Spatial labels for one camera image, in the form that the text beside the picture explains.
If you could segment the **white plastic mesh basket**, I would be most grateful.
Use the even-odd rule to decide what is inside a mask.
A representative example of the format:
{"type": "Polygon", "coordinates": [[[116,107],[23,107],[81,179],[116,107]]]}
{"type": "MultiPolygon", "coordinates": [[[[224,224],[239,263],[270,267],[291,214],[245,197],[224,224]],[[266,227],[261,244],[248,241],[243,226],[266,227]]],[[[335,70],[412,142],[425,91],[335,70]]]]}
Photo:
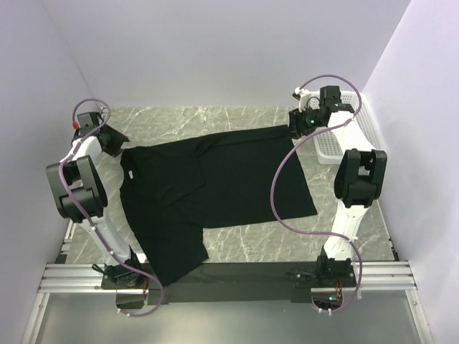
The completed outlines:
{"type": "MultiPolygon", "coordinates": [[[[379,134],[374,127],[373,112],[368,100],[361,93],[361,109],[356,116],[355,121],[358,123],[365,138],[376,148],[381,149],[379,134]]],[[[357,109],[359,101],[354,91],[342,90],[341,101],[345,104],[351,104],[353,109],[357,109]]],[[[316,148],[318,162],[322,165],[339,165],[342,159],[342,151],[336,136],[332,132],[322,133],[313,138],[316,148]]]]}

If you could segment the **black t-shirt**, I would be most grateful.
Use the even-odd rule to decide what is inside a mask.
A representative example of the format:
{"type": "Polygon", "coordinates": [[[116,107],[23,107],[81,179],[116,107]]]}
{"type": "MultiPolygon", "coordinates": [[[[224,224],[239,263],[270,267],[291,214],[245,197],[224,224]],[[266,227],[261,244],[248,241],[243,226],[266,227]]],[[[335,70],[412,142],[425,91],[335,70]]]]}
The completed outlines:
{"type": "Polygon", "coordinates": [[[120,201],[161,284],[207,259],[203,231],[314,216],[284,125],[126,149],[120,201]]]}

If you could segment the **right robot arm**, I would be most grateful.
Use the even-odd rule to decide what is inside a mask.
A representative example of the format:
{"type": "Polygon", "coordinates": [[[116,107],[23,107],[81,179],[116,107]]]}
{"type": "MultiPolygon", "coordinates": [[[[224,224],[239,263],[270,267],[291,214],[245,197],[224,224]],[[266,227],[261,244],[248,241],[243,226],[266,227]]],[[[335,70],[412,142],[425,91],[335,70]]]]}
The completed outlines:
{"type": "Polygon", "coordinates": [[[331,235],[314,272],[300,276],[319,287],[353,285],[353,245],[364,215],[381,195],[387,154],[366,138],[356,121],[357,110],[342,102],[338,86],[322,87],[316,107],[309,105],[313,95],[308,90],[296,88],[293,97],[298,107],[289,112],[290,136],[299,139],[328,128],[343,153],[333,185],[338,203],[331,235]]]}

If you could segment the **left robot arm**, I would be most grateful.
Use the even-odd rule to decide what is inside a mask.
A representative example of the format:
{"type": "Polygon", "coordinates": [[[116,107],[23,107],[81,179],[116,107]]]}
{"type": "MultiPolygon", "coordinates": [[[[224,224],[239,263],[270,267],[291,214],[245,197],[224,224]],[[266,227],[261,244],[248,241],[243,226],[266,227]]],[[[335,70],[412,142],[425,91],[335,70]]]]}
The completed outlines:
{"type": "Polygon", "coordinates": [[[80,113],[70,152],[46,167],[46,175],[61,217],[79,224],[102,252],[104,268],[93,269],[111,282],[134,288],[143,281],[141,263],[108,216],[108,197],[95,167],[99,155],[116,157],[128,141],[103,125],[100,112],[80,113]]]}

